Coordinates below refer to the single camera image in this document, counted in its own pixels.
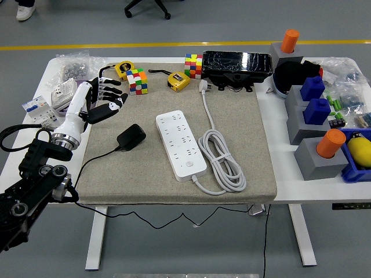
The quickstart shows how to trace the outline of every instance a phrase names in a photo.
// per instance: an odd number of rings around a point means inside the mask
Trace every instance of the white table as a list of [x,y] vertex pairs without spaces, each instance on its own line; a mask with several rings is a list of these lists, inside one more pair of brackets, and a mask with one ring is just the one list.
[[[116,63],[117,61],[130,60],[134,63],[183,63],[184,57],[179,58],[123,58],[110,57],[107,63]],[[59,70],[59,64],[54,58],[50,60],[40,84],[35,93],[35,97],[44,96],[48,103],[51,103],[51,89],[46,83],[51,80]],[[273,203],[289,204],[291,216],[297,240],[301,252],[301,258],[304,265],[316,265],[314,253],[312,250],[308,230],[305,224],[303,212],[300,204],[302,203],[346,203],[346,202],[369,202],[371,200],[371,182],[359,182],[357,184],[346,184],[343,182],[340,174],[335,178],[325,180],[304,181],[301,172],[294,158],[294,151],[297,146],[289,144],[289,138],[286,128],[287,114],[284,100],[277,95],[267,94],[266,91],[272,87],[272,78],[267,78],[263,83],[255,84],[257,99],[263,119],[265,133],[269,151],[272,159],[275,178],[277,181],[277,196]],[[365,103],[371,107],[371,88],[364,86]],[[31,119],[26,116],[23,123],[31,123]],[[72,160],[63,163],[72,175],[75,181],[79,169],[82,166],[83,156],[90,127],[83,133],[81,145],[75,150]],[[35,136],[35,130],[22,130],[19,132],[13,147],[22,147],[31,141]],[[11,153],[6,161],[5,167],[0,176],[0,193],[6,188],[17,182],[19,178],[18,165],[24,157],[26,150]],[[49,164],[60,164],[59,161],[50,159]],[[106,207],[99,207],[102,212],[107,212]],[[98,269],[100,260],[101,244],[103,242],[105,218],[95,214],[92,237],[89,246],[88,261],[86,269]]]

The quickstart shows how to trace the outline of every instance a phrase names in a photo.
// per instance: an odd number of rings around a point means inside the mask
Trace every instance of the blue block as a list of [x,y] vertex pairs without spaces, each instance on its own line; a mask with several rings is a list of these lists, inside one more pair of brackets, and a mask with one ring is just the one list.
[[320,76],[308,77],[303,87],[300,89],[301,97],[303,101],[310,101],[312,98],[320,98],[321,94],[325,90],[325,85]]
[[307,125],[322,125],[331,112],[330,104],[325,98],[312,98],[303,112]]

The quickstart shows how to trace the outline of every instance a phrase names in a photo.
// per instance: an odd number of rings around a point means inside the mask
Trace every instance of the power outlet socket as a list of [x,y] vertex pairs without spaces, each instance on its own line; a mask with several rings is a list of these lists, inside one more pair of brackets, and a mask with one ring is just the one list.
[[175,110],[158,115],[156,126],[178,181],[206,173],[206,162],[183,112]]

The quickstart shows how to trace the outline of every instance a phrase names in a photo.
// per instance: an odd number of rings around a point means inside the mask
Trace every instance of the yellow object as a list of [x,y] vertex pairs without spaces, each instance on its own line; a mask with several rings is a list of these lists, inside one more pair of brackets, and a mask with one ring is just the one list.
[[115,66],[116,72],[118,74],[118,77],[120,77],[123,81],[126,81],[128,78],[126,77],[127,71],[135,70],[134,64],[130,61],[124,61],[121,63],[118,63]]
[[168,78],[168,86],[176,92],[183,90],[190,82],[191,78],[180,71],[173,72]]
[[355,162],[363,167],[371,167],[370,140],[364,137],[352,138],[349,140],[347,146]]

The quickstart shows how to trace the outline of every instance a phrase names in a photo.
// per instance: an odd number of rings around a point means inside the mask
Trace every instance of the yellow floor line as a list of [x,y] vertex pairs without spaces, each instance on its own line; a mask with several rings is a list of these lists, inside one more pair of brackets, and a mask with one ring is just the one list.
[[[0,51],[15,50],[51,50],[51,49],[81,49],[81,48],[134,48],[134,47],[176,47],[176,46],[235,46],[235,45],[270,45],[276,41],[230,41],[230,42],[151,42],[151,43],[98,43],[79,45],[24,45],[0,46]],[[366,44],[371,39],[340,39],[325,41],[298,41],[299,45],[345,45]]]

